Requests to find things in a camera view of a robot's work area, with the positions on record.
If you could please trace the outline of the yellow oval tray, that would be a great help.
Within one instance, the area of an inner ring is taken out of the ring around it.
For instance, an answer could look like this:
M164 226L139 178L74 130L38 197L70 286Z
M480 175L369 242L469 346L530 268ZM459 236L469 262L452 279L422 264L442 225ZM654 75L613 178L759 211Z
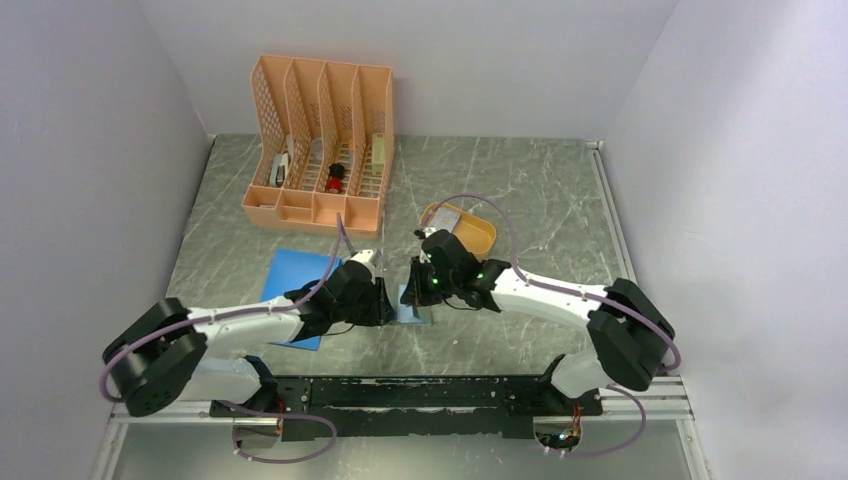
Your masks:
M421 229L426 230L427 228L431 228L428 226L428 222L433 211L444 204L447 204L461 212L461 220L452 233L460 240L462 245L476 257L477 260L485 259L497 239L497 231L495 227L489 221L473 215L458 206L452 205L451 203L431 203L420 216L422 225Z

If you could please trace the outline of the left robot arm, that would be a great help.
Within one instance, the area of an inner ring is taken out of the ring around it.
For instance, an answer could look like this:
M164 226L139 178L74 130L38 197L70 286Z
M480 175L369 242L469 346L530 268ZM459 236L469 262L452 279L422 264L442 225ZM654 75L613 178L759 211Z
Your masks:
M190 309L165 298L104 351L101 382L114 383L113 401L134 417L176 401L240 405L261 416L277 403L278 384L257 356L227 353L257 343L318 338L336 324L383 326L396 318L385 281L365 260L350 259L326 280L314 280L265 302Z

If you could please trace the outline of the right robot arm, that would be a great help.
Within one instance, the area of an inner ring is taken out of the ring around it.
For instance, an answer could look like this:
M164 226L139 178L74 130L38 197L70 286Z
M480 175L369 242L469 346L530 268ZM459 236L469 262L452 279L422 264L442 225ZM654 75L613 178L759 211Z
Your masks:
M479 260L445 230L416 231L421 250L410 260L401 301L433 306L451 298L467 308L521 313L583 329L590 344L553 361L539 391L542 406L562 414L578 397L609 385L644 392L663 368L674 331L638 285L580 285L534 275L515 264Z

